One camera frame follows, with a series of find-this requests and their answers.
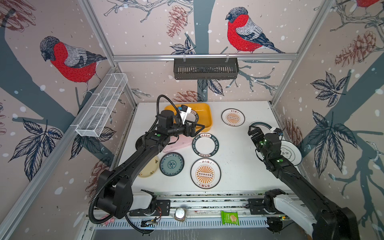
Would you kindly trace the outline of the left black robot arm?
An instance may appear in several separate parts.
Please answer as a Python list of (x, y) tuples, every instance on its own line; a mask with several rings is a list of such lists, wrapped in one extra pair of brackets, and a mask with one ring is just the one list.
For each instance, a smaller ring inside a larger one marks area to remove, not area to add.
[(112, 171), (104, 170), (100, 174), (88, 213), (93, 224), (102, 224), (113, 217), (122, 219), (136, 210), (146, 214), (156, 212), (156, 195), (146, 190), (134, 194), (132, 185), (144, 167), (171, 143), (171, 137), (195, 137), (205, 128), (187, 120), (191, 112), (190, 107), (181, 105), (175, 112), (163, 110), (157, 114), (150, 130), (138, 139), (136, 152)]

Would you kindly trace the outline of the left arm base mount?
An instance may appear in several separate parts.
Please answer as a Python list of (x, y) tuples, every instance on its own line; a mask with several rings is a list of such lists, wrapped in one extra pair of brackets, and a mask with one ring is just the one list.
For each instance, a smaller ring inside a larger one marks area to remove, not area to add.
[(170, 200), (152, 201), (147, 209), (133, 210), (129, 212), (130, 217), (159, 217), (169, 216), (171, 208)]

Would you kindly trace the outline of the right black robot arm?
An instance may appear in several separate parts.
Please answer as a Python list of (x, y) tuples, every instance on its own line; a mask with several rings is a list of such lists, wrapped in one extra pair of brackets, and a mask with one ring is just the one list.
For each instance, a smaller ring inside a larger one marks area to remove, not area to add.
[(279, 189), (265, 193), (264, 206), (269, 213), (281, 212), (291, 218), (314, 240), (360, 239), (356, 215), (341, 208), (310, 184), (281, 154), (282, 141), (278, 133), (264, 134), (259, 127), (250, 126), (248, 135), (266, 169), (286, 184), (302, 205), (296, 204)]

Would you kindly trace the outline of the large green rim plate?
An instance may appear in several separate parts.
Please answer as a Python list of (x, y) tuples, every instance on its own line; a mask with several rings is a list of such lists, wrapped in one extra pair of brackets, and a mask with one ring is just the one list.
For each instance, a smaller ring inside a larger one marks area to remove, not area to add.
[(190, 114), (188, 114), (186, 121), (195, 122), (199, 121), (199, 115), (196, 111), (192, 110)]

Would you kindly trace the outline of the white plate emblem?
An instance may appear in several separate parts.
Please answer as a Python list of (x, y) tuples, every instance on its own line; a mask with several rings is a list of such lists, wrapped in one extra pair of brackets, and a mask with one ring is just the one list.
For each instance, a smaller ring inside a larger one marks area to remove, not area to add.
[(302, 162), (303, 158), (300, 150), (289, 141), (282, 140), (281, 153), (294, 166), (298, 166)]

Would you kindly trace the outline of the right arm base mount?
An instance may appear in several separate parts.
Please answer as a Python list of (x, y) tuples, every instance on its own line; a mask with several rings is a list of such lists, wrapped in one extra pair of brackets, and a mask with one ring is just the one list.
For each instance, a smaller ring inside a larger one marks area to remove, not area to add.
[(284, 213), (277, 210), (267, 210), (263, 199), (248, 199), (246, 209), (250, 210), (251, 215), (285, 215)]

